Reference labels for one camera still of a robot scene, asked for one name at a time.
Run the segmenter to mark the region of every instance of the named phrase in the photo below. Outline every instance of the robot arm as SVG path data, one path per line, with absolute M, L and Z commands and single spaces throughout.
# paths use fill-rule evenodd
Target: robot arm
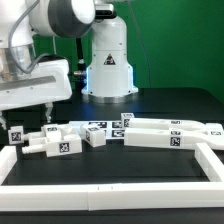
M 44 36 L 77 38 L 95 18 L 93 0 L 0 0 L 0 123 L 2 111 L 71 96 L 66 60 L 34 63 L 31 28 Z
M 28 6 L 36 0 L 27 0 Z M 43 36 L 79 38 L 95 19 L 93 0 L 40 0 L 29 14 L 30 25 Z

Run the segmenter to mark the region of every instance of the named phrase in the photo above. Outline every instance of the black table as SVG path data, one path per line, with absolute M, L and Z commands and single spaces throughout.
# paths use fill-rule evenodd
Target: black table
M 224 105 L 202 89 L 142 89 L 138 99 L 123 104 L 84 102 L 74 92 L 70 100 L 54 104 L 52 122 L 120 120 L 121 113 L 135 117 L 188 119 L 223 124 Z M 10 126 L 24 125 L 25 132 L 39 131 L 44 107 L 5 113 Z M 1 144 L 7 134 L 1 130 Z M 191 151 L 136 148 L 122 140 L 107 141 L 92 149 L 83 142 L 83 153 L 46 158 L 44 153 L 23 155 L 3 185 L 90 184 L 208 181 Z M 216 152 L 224 160 L 224 152 Z M 223 223 L 224 208 L 145 209 L 118 211 L 0 213 L 1 223 Z

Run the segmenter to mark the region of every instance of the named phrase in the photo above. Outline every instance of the green wall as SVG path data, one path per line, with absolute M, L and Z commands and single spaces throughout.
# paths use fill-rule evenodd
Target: green wall
M 131 2 L 150 60 L 151 87 L 199 87 L 224 102 L 224 1 L 136 0 Z M 149 87 L 149 73 L 127 3 L 115 3 L 128 26 L 128 60 L 138 87 Z M 53 52 L 51 38 L 36 38 L 38 53 Z M 76 69 L 75 40 L 56 39 L 59 54 Z M 91 61 L 91 36 L 83 39 Z

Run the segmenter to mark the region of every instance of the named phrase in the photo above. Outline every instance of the black cable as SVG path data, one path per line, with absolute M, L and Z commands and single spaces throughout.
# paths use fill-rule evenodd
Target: black cable
M 83 47 L 82 47 L 82 40 L 81 38 L 76 39 L 76 48 L 77 48 L 77 55 L 78 55 L 78 70 L 79 71 L 86 71 L 86 64 L 83 56 Z
M 133 10 L 133 8 L 132 8 L 132 6 L 131 6 L 131 3 L 130 3 L 130 0 L 126 0 L 126 1 L 127 1 L 129 10 L 130 10 L 130 12 L 131 12 L 132 19 L 133 19 L 133 22 L 134 22 L 136 31 L 137 31 L 138 36 L 139 36 L 139 39 L 140 39 L 140 41 L 141 41 L 141 45 L 142 45 L 142 49 L 143 49 L 143 53 L 144 53 L 144 57 L 145 57 L 145 60 L 146 60 L 146 63 L 147 63 L 148 78 L 149 78 L 149 87 L 151 88 L 151 71 L 150 71 L 150 67 L 151 67 L 151 66 L 150 66 L 149 56 L 148 56 L 148 54 L 147 54 L 147 50 L 146 50 L 146 47 L 145 47 L 145 42 L 144 42 L 144 39 L 143 39 L 143 37 L 142 37 L 142 33 L 141 33 L 140 28 L 139 28 L 139 25 L 138 25 L 138 22 L 137 22 L 137 19 L 136 19 L 134 10 Z

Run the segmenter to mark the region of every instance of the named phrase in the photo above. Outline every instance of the warning label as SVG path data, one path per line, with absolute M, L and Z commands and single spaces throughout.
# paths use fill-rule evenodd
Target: warning label
M 104 65 L 116 65 L 111 54 L 108 55 L 106 61 L 104 62 Z

